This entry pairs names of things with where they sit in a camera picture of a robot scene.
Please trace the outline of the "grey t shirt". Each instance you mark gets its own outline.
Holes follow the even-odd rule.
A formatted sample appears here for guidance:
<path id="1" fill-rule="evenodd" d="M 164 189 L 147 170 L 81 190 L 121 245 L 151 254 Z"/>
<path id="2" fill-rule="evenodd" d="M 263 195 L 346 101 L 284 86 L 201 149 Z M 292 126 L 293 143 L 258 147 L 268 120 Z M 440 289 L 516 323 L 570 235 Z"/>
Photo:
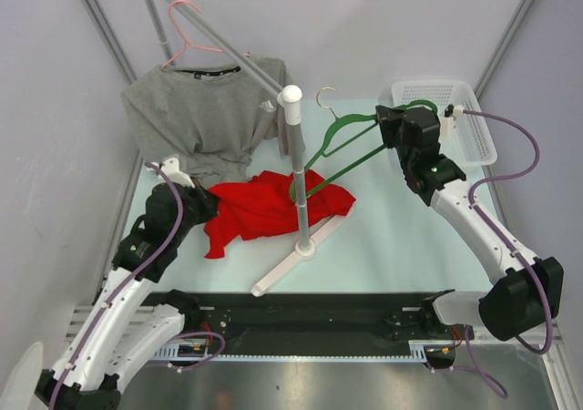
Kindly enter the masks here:
<path id="1" fill-rule="evenodd" d="M 121 93 L 146 162 L 168 158 L 205 188 L 245 182 L 253 151 L 276 139 L 290 153 L 276 97 L 238 67 L 153 67 Z"/>

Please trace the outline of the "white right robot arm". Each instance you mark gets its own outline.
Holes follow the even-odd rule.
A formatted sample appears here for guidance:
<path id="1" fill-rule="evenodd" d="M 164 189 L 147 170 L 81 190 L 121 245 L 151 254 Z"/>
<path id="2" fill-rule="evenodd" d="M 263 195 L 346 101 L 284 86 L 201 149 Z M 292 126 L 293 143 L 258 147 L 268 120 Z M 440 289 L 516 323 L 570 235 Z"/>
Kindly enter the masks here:
<path id="1" fill-rule="evenodd" d="M 484 326 L 500 341 L 546 328 L 542 349 L 553 340 L 564 270 L 540 258 L 497 220 L 477 198 L 477 183 L 441 151 L 443 125 L 472 110 L 450 105 L 440 117 L 422 101 L 375 109 L 384 146 L 395 150 L 409 189 L 446 220 L 481 263 L 492 287 L 486 292 L 445 291 L 420 315 L 422 331 L 441 338 L 453 325 Z"/>

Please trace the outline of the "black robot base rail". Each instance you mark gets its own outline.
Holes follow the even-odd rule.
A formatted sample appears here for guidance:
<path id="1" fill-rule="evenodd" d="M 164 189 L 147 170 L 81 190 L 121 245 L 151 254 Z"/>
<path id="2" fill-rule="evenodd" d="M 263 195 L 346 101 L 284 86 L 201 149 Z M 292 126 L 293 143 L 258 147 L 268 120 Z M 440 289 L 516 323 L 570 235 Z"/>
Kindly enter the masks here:
<path id="1" fill-rule="evenodd" d="M 187 332 L 210 331 L 210 346 L 439 341 L 452 345 L 464 325 L 442 324 L 431 293 L 154 293 L 145 305 L 169 304 L 185 314 Z"/>

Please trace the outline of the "green plastic hanger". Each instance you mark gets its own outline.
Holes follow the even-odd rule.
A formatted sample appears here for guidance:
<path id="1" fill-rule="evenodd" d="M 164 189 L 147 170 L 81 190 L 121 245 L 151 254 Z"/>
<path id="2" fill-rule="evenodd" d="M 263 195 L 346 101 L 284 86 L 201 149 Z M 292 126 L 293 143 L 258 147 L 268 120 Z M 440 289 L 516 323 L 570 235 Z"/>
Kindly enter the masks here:
<path id="1" fill-rule="evenodd" d="M 338 117 L 332 107 L 325 106 L 321 103 L 320 95 L 323 91 L 335 91 L 335 88 L 329 87 L 329 86 L 321 87 L 315 95 L 315 102 L 316 102 L 317 106 L 320 108 L 323 108 L 323 109 L 328 109 L 334 117 L 334 122 L 327 128 L 327 130 L 324 134 L 322 145 L 320 146 L 320 148 L 315 152 L 315 154 L 311 157 L 311 159 L 305 164 L 305 167 L 304 167 L 305 171 L 310 170 L 311 167 L 320 158 L 329 158 L 331 155 L 333 155 L 333 154 L 339 152 L 340 150 L 346 148 L 347 146 L 351 145 L 352 143 L 354 143 L 355 140 L 357 140 L 360 137 L 363 137 L 366 133 L 368 133 L 369 131 L 378 127 L 380 122 L 381 122 L 381 120 L 378 118 L 377 114 L 374 114 L 374 115 L 348 114 L 348 115 L 345 115 L 342 117 Z M 328 150 L 328 148 L 332 144 L 334 136 L 341 129 L 346 128 L 352 124 L 364 123 L 364 122 L 370 122 L 370 125 L 367 128 L 364 128 L 363 130 L 361 130 L 357 134 L 355 134 L 355 135 L 351 136 L 350 138 L 348 138 L 347 140 L 345 140 L 342 144 L 338 145 L 336 148 L 334 148 L 332 150 Z M 345 167 L 345 168 L 339 170 L 337 173 L 331 175 L 331 177 L 329 177 L 328 179 L 325 179 L 324 181 L 320 182 L 315 187 L 311 188 L 310 190 L 306 190 L 306 197 L 309 198 L 309 197 L 313 196 L 315 193 L 323 190 L 325 187 L 329 186 L 332 182 L 339 179 L 344 174 L 355 169 L 356 167 L 363 164 L 366 160 L 370 159 L 372 156 L 379 153 L 383 148 L 384 148 L 384 145 L 381 145 L 378 148 L 373 149 L 371 152 L 363 155 L 362 157 L 360 157 L 356 161 L 349 164 L 347 167 Z"/>

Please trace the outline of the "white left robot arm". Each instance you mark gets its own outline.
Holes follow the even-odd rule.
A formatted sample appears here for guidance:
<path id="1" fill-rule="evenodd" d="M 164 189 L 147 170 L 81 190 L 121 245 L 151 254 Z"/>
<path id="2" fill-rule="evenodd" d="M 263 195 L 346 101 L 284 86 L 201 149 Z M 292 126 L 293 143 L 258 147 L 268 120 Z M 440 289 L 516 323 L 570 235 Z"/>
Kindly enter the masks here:
<path id="1" fill-rule="evenodd" d="M 115 409 L 133 377 L 166 342 L 201 334 L 199 301 L 179 290 L 164 294 L 149 318 L 127 331 L 191 229 L 212 220 L 218 198 L 200 185 L 157 185 L 73 342 L 42 371 L 36 397 L 50 409 Z"/>

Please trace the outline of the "red t shirt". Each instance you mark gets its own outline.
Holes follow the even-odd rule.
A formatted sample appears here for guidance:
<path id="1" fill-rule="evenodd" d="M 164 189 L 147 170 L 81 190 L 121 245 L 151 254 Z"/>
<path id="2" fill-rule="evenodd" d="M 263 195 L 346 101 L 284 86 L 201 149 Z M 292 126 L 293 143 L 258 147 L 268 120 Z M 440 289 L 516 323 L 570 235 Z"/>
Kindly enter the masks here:
<path id="1" fill-rule="evenodd" d="M 295 203 L 290 198 L 292 175 L 264 170 L 248 182 L 226 182 L 210 187 L 219 199 L 218 214 L 204 226 L 209 250 L 204 258 L 225 257 L 235 239 L 252 241 L 299 229 Z M 345 188 L 328 185 L 308 198 L 309 226 L 332 216 L 346 216 L 356 198 Z"/>

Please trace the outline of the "pink wire hanger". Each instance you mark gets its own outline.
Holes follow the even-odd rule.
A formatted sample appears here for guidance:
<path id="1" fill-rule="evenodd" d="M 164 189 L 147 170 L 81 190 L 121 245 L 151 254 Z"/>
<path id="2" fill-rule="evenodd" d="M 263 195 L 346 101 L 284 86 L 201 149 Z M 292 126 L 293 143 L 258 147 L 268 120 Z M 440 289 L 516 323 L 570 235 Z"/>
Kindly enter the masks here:
<path id="1" fill-rule="evenodd" d="M 178 9 L 181 8 L 182 6 L 185 6 L 185 7 L 192 9 L 197 15 L 200 15 L 202 13 L 200 8 L 197 5 L 195 5 L 193 2 L 191 2 L 190 0 L 174 0 L 169 4 L 167 15 L 168 15 L 169 21 L 174 26 L 177 33 L 179 34 L 179 37 L 182 40 L 182 48 L 177 53 L 172 55 L 163 65 L 161 65 L 160 66 L 161 68 L 167 68 L 170 65 L 174 65 L 176 63 L 176 61 L 190 49 L 208 51 L 211 53 L 223 54 L 223 55 L 226 54 L 226 52 L 221 48 L 217 48 L 215 46 L 200 46 L 200 45 L 196 45 L 195 43 L 193 43 L 189 40 L 188 36 L 185 34 L 183 29 L 180 27 L 178 21 L 176 20 L 176 17 L 173 15 L 173 13 L 177 12 Z"/>

